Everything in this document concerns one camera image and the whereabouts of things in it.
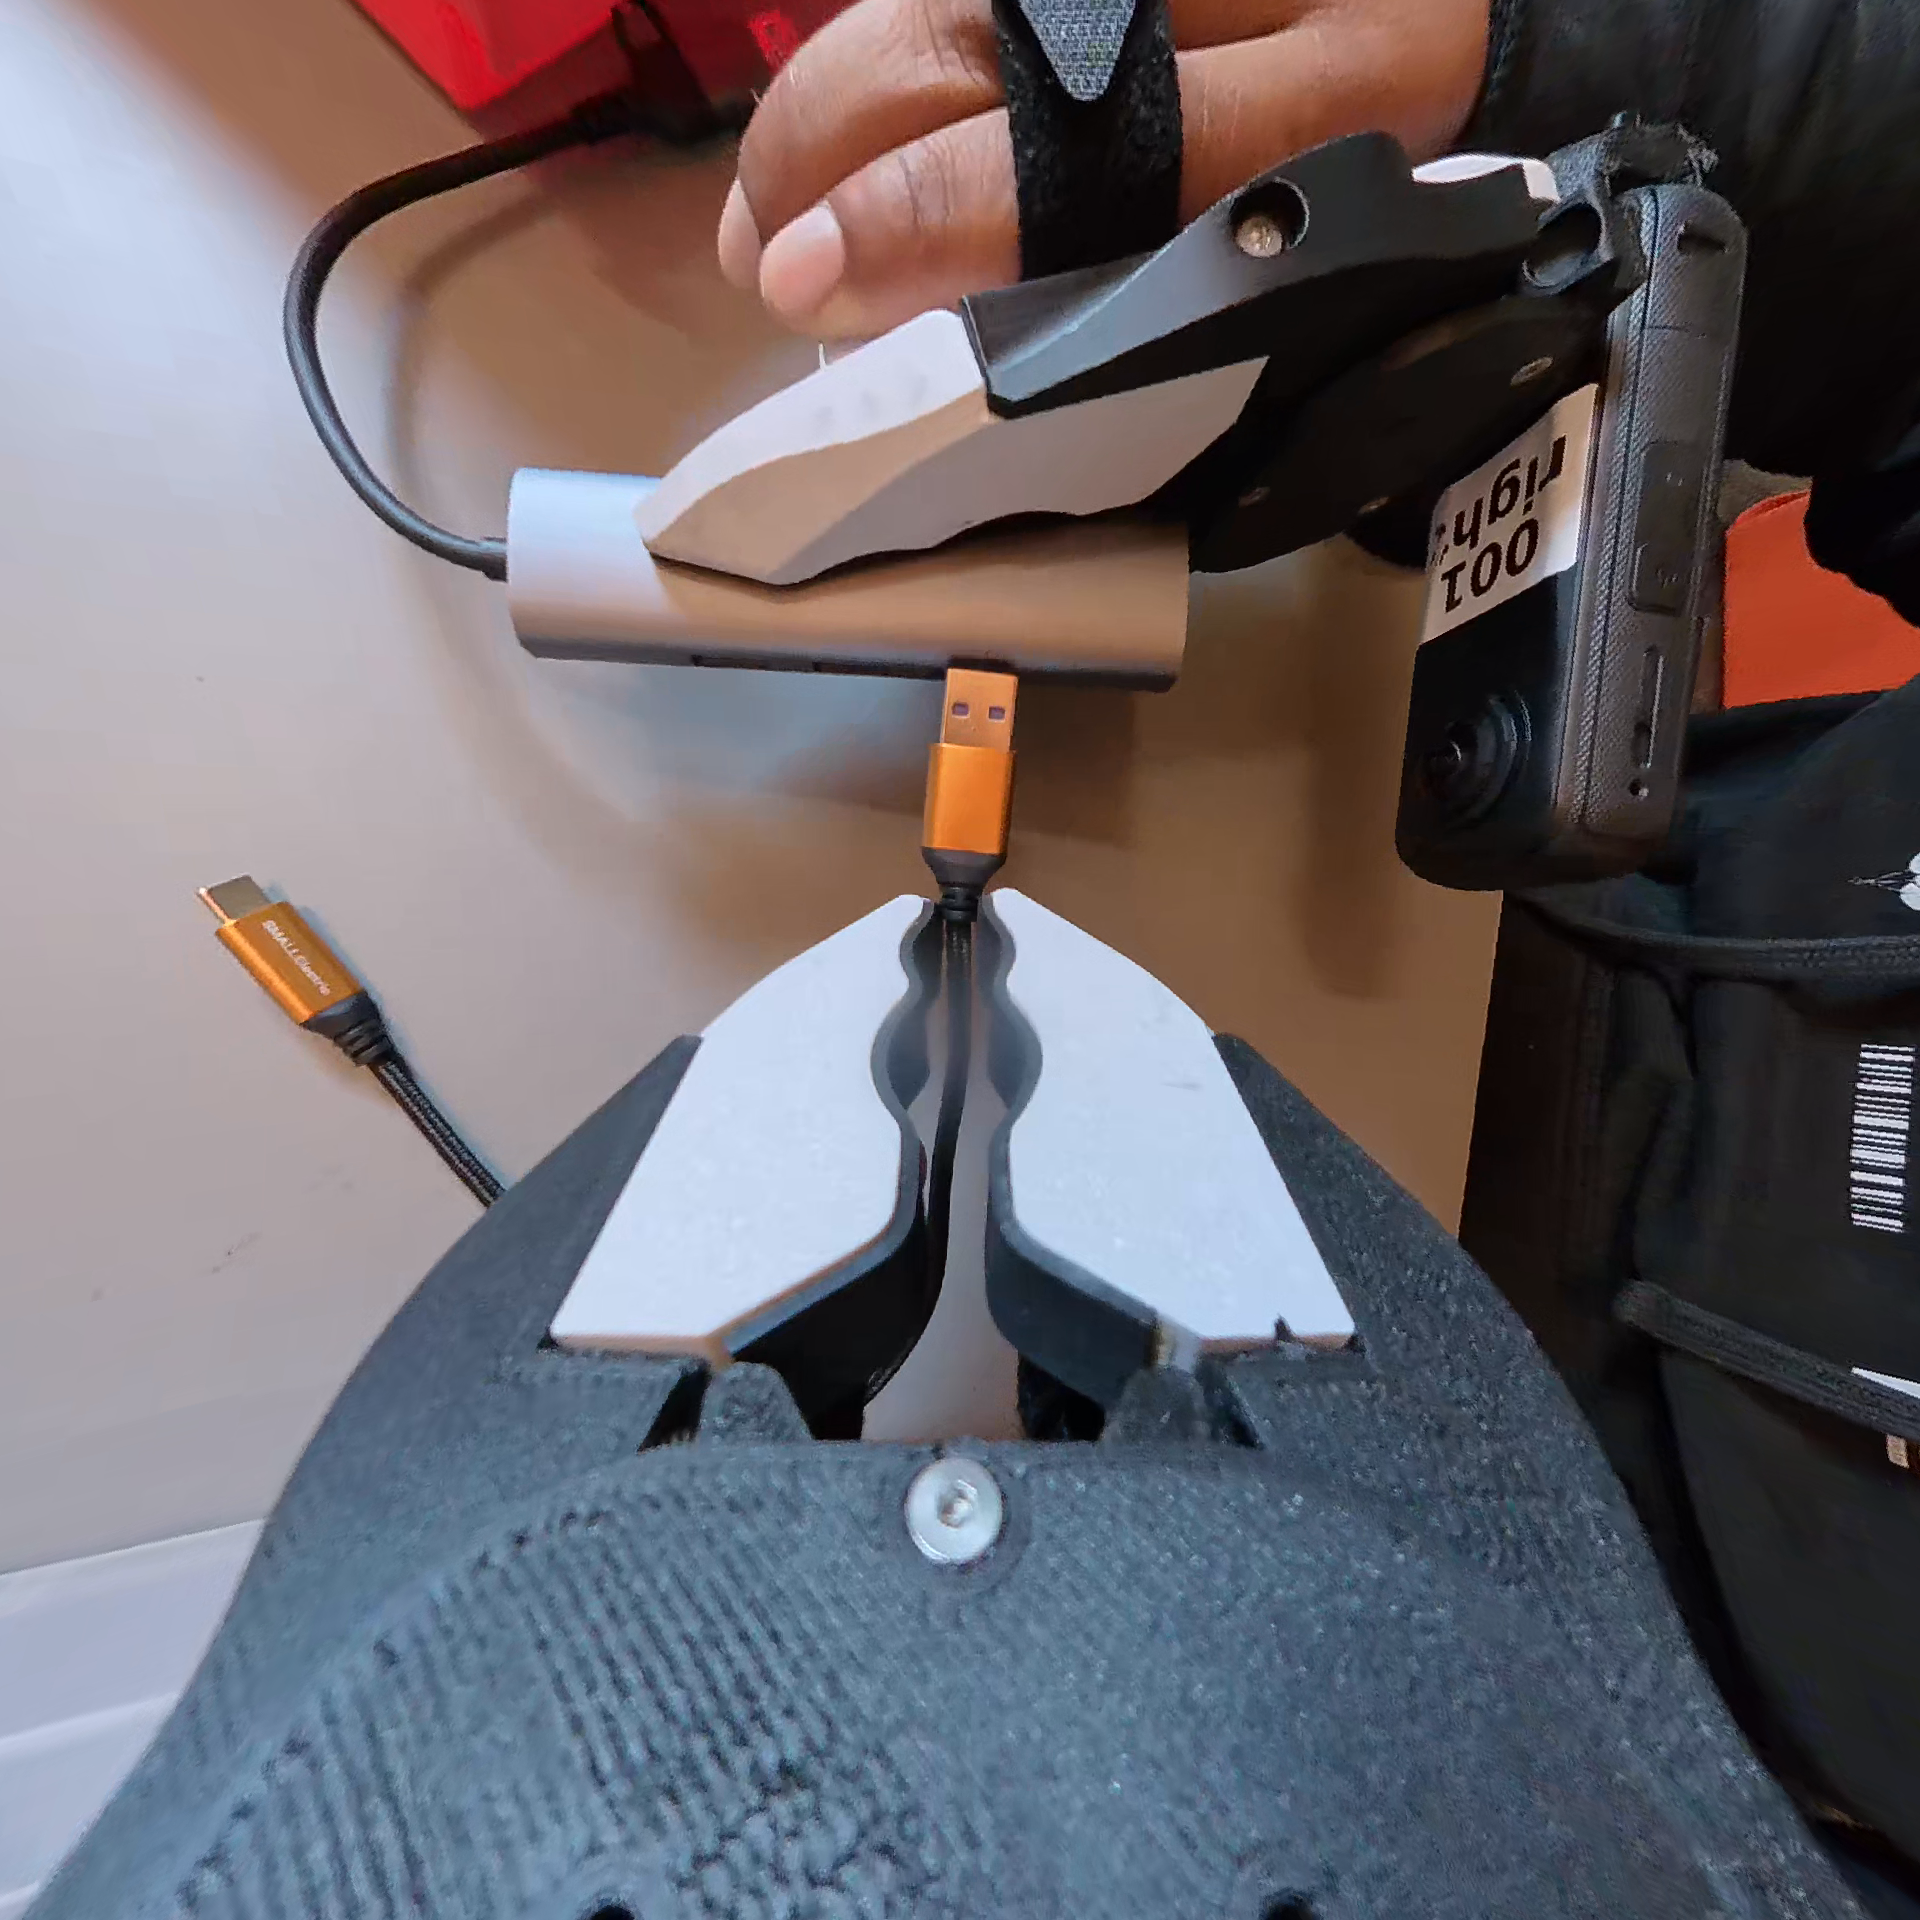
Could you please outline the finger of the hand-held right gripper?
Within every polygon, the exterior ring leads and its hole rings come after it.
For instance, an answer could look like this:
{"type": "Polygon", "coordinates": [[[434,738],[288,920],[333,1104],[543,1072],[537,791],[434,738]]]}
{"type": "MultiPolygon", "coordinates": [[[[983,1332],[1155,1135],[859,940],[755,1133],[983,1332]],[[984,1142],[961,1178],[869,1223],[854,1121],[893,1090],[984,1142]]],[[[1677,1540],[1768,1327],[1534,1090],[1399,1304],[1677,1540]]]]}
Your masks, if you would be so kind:
{"type": "Polygon", "coordinates": [[[658,560],[791,586],[1030,513],[1155,494],[1238,417],[1263,358],[997,415],[967,324],[929,310],[755,402],[639,503],[658,560]]]}

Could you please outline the red plastic bin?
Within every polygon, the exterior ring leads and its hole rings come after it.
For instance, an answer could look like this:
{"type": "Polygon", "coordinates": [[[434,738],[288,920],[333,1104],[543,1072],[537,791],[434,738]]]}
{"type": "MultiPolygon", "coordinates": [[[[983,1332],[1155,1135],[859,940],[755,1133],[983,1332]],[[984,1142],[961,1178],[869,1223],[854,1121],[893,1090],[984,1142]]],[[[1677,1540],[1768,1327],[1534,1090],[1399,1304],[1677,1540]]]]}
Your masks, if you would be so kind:
{"type": "Polygon", "coordinates": [[[645,136],[736,132],[842,1],[360,1],[481,136],[618,104],[645,136]]]}

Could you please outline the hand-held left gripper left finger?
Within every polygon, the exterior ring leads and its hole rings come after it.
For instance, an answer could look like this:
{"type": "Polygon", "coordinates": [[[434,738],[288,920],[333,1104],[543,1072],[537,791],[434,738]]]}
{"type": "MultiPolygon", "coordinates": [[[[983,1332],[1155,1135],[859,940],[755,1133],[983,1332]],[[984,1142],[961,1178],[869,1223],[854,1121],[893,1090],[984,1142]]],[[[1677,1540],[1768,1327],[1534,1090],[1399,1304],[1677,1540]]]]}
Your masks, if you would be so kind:
{"type": "Polygon", "coordinates": [[[563,1353],[778,1376],[859,1437],[942,1292],[928,1082],[942,922],[897,896],[742,992],[694,1039],[549,1324],[563,1353]]]}

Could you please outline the clear plastic bin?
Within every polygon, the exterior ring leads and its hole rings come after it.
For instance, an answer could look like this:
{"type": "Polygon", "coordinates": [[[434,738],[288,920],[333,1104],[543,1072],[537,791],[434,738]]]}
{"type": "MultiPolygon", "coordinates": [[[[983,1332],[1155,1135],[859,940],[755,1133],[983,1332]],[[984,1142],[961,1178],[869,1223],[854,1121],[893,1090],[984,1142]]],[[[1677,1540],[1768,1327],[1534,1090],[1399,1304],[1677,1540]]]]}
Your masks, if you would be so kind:
{"type": "Polygon", "coordinates": [[[259,1521],[2,1577],[2,1916],[72,1850],[217,1632],[259,1521]]]}

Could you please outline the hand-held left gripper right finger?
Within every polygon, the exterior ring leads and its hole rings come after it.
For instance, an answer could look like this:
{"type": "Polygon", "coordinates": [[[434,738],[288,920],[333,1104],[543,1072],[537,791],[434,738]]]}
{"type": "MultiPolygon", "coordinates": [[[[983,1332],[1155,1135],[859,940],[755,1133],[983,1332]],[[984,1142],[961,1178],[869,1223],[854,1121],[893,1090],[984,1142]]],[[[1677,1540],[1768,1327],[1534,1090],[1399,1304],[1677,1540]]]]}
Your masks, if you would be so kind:
{"type": "Polygon", "coordinates": [[[1018,1433],[1094,1442],[1127,1397],[1249,1428],[1234,1366],[1360,1378],[1360,1332],[1213,1029],[1039,900],[979,904],[979,1021],[1003,1118],[983,1274],[1018,1433]]]}

